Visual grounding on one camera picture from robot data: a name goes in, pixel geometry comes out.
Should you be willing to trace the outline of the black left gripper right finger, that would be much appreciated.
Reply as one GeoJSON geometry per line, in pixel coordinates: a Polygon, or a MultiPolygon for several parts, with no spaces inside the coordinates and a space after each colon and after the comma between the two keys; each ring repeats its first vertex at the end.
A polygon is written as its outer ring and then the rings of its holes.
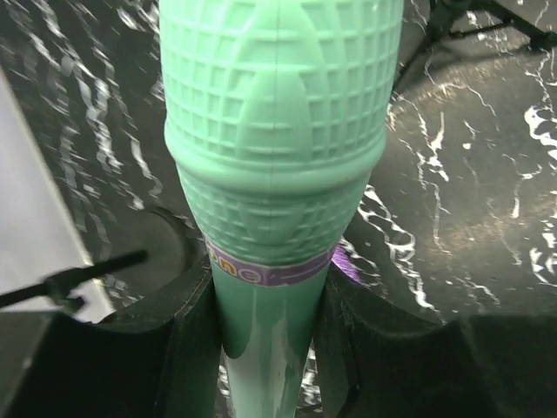
{"type": "Polygon", "coordinates": [[[553,417],[556,319],[421,319],[333,263],[317,322],[327,417],[553,417]]]}

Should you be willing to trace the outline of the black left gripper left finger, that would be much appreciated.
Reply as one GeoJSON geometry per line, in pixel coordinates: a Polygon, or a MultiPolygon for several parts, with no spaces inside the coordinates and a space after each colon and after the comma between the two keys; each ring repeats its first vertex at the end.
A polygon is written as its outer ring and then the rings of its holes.
{"type": "Polygon", "coordinates": [[[3,313],[1,414],[211,417],[220,352],[208,259],[97,324],[3,313]]]}

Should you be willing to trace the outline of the purple glitter microphone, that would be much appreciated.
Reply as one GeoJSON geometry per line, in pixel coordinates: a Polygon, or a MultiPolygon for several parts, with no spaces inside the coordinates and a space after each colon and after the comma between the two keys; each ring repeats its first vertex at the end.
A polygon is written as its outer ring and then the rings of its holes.
{"type": "Polygon", "coordinates": [[[332,256],[332,263],[350,280],[359,282],[358,269],[350,261],[341,245],[336,246],[332,256]]]}

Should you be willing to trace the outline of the mint green toy microphone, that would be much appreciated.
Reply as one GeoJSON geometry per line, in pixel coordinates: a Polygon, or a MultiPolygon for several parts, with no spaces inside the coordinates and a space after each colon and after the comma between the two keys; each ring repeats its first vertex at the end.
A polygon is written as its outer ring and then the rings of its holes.
{"type": "Polygon", "coordinates": [[[292,417],[333,253],[386,144],[401,1],[163,1],[164,139],[237,417],[292,417]]]}

